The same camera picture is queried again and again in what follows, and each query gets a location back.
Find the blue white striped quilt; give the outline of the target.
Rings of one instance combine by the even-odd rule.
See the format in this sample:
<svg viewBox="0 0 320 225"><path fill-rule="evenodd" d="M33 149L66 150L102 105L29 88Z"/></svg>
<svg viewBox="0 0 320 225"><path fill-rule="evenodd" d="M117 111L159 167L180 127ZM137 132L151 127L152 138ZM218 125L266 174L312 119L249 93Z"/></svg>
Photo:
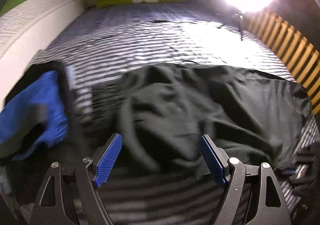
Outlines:
<svg viewBox="0 0 320 225"><path fill-rule="evenodd" d="M280 59L253 34L244 33L241 41L234 27L217 29L218 23L217 16L189 4L91 9L36 53L26 70L50 61L73 67L75 128L57 145L38 146L26 159L8 164L4 187L26 221L50 160L74 163L119 131L123 99L119 81L126 73L157 64L229 66L295 82ZM313 116L303 127L289 163L274 170L284 170L299 150L312 143L319 143ZM199 175L171 165L151 172L123 144L110 181L101 188L101 199L115 224L205 224L222 195L206 170Z"/></svg>

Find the black trousers with elastic waistband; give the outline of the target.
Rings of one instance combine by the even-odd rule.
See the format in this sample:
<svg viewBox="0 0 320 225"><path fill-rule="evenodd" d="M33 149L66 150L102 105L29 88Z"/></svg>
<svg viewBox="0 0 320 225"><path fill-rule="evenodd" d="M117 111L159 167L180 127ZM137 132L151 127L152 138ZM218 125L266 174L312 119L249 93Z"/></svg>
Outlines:
<svg viewBox="0 0 320 225"><path fill-rule="evenodd" d="M301 85L257 70L157 64L126 73L119 87L123 144L151 172L178 165L205 175L204 134L245 164L284 167L312 116Z"/></svg>

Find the blue black garment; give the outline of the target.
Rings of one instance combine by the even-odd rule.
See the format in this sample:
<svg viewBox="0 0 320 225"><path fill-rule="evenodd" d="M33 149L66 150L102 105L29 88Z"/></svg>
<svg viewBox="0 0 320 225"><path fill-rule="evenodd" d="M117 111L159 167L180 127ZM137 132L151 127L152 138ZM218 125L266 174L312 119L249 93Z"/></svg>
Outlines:
<svg viewBox="0 0 320 225"><path fill-rule="evenodd" d="M74 131L74 69L58 61L31 65L1 111L1 165L53 147Z"/></svg>

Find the black light tripod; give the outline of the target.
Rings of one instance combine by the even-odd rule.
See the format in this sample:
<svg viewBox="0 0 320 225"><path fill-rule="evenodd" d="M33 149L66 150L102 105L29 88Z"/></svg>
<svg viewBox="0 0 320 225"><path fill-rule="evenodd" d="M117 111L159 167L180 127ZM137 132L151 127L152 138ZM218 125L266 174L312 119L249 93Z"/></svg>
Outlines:
<svg viewBox="0 0 320 225"><path fill-rule="evenodd" d="M244 14L240 10L234 10L229 12L227 15L223 15L222 23L217 26L217 29L222 29L224 26L236 25L238 32L240 33L240 40L243 41L244 37Z"/></svg>

